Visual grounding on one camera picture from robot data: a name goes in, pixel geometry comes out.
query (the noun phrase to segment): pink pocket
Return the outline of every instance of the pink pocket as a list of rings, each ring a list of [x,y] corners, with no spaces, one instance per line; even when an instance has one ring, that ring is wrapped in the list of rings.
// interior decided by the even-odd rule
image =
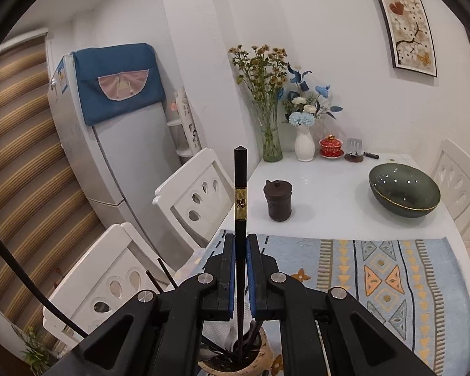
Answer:
[[[137,95],[143,90],[146,80],[148,80],[148,69],[98,77],[103,93],[108,99],[116,101]]]

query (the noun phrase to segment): refrigerator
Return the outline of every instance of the refrigerator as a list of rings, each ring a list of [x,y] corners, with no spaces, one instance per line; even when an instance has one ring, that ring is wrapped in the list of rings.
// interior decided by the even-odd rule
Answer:
[[[73,54],[59,63],[48,98],[66,158],[103,225],[130,222],[178,269],[191,251],[169,231],[152,204],[155,189],[181,166],[162,103],[85,124]]]

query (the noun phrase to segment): butterfly painting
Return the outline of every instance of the butterfly painting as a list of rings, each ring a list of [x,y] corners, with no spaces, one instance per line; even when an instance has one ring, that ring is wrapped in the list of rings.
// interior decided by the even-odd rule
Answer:
[[[421,0],[379,0],[394,67],[437,77],[430,25]]]

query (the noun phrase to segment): silver screw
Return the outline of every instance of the silver screw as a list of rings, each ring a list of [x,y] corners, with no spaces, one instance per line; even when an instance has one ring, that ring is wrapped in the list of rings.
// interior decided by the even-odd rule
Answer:
[[[140,302],[148,302],[153,300],[153,292],[150,290],[143,290],[138,294],[138,300]]]
[[[287,276],[284,273],[273,273],[270,277],[275,283],[283,283],[287,280]]]
[[[346,297],[346,291],[344,288],[341,288],[341,287],[334,287],[332,290],[331,290],[331,295],[338,299],[338,300],[342,300],[343,298]]]
[[[201,284],[209,284],[212,280],[214,280],[214,277],[210,273],[202,273],[197,277],[197,280]]]

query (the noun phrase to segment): table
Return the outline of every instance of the table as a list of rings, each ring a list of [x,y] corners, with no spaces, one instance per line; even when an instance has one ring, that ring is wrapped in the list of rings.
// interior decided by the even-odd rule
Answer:
[[[247,230],[277,236],[372,241],[447,237],[470,293],[470,259],[444,204],[441,202],[425,217],[408,219],[387,211],[372,194],[369,171],[387,162],[417,168],[406,154],[380,154],[379,160],[365,157],[361,163],[351,163],[321,157],[299,162],[294,153],[284,153],[279,162],[261,161],[248,181]],[[285,180],[293,186],[293,211],[285,222],[275,222],[268,216],[263,193],[267,179]],[[234,230],[233,208],[221,228]]]

